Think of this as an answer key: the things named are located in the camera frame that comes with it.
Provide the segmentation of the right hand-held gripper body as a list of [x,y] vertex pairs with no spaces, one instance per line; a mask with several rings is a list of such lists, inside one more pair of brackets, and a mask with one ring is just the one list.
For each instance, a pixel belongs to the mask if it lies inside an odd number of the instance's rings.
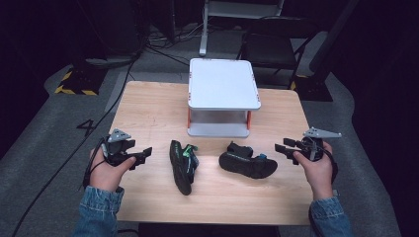
[[341,132],[332,132],[315,127],[303,133],[301,141],[296,143],[300,152],[310,161],[318,161],[323,156],[323,139],[324,138],[340,138]]

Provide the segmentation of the person's right hand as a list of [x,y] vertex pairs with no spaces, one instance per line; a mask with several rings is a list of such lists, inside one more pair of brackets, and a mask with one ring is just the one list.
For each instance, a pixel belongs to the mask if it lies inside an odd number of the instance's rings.
[[324,142],[323,148],[325,149],[323,157],[315,162],[309,161],[298,151],[293,153],[293,157],[304,170],[306,179],[311,186],[314,200],[334,197],[332,189],[333,166],[330,158],[327,156],[327,152],[332,152],[332,147]]

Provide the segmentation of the white two-tier shoe rack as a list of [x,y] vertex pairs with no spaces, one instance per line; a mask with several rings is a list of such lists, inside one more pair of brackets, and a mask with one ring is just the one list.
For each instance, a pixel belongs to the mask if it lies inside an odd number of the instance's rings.
[[247,137],[261,108],[252,65],[246,60],[193,58],[188,90],[188,134]]

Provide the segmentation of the dark slanted pole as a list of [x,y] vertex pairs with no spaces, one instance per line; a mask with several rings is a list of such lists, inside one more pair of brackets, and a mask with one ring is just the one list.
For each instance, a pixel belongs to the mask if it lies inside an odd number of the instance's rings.
[[311,60],[309,68],[316,76],[327,76],[337,61],[340,45],[339,37],[353,14],[360,0],[349,0],[340,16],[337,18],[325,41]]

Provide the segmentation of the white metal stand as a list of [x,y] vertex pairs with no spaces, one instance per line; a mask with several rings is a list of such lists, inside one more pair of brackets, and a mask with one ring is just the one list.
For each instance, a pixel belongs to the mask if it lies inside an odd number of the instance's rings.
[[224,2],[221,0],[205,0],[203,9],[203,29],[199,56],[207,54],[208,24],[210,17],[259,19],[265,16],[280,16],[285,0],[275,0],[274,4]]

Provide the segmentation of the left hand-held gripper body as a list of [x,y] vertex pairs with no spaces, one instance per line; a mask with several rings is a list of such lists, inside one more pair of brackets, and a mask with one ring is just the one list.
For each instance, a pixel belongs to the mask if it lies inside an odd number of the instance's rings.
[[139,153],[129,154],[127,151],[135,146],[135,140],[131,136],[115,128],[108,136],[104,138],[101,144],[105,161],[110,165],[117,167],[130,157],[139,157]]

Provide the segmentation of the black base with yellow stripes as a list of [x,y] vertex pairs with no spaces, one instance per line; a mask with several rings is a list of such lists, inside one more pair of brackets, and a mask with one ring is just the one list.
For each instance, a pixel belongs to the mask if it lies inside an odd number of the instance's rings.
[[97,96],[107,73],[107,69],[81,70],[71,67],[64,74],[54,93]]

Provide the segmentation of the black sandal with green strap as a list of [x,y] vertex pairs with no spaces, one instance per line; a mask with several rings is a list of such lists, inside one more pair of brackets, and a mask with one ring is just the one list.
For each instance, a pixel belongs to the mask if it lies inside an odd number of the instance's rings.
[[170,144],[169,156],[175,184],[178,190],[188,196],[192,192],[195,172],[199,167],[199,159],[195,155],[198,147],[188,144],[182,147],[177,140],[172,140]]

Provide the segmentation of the black sandal with blue strap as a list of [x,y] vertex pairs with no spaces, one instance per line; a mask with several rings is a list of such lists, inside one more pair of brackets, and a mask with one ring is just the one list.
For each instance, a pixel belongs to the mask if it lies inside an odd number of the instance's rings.
[[251,147],[240,146],[234,142],[230,142],[227,150],[219,156],[218,163],[222,169],[228,172],[252,179],[265,179],[278,168],[278,163],[269,159],[265,154],[254,157]]

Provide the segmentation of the black folding chair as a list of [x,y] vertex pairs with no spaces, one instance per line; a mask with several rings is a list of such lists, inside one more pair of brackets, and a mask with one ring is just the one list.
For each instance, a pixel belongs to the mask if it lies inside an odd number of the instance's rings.
[[311,19],[266,16],[255,20],[241,39],[237,60],[247,60],[254,67],[289,70],[290,89],[306,45],[319,33]]

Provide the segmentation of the person's left hand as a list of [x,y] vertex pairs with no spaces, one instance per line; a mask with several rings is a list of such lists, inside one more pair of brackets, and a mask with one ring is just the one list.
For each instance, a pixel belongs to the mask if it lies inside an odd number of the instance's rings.
[[99,149],[92,162],[90,186],[96,189],[114,193],[120,185],[126,171],[135,163],[136,159],[130,157],[117,167],[105,161],[102,149]]

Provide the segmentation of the black stand base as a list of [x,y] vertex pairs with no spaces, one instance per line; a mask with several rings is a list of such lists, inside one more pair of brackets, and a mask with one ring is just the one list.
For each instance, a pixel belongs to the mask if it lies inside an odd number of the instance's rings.
[[310,76],[296,75],[292,89],[302,101],[332,102],[332,96],[324,81],[317,81]]

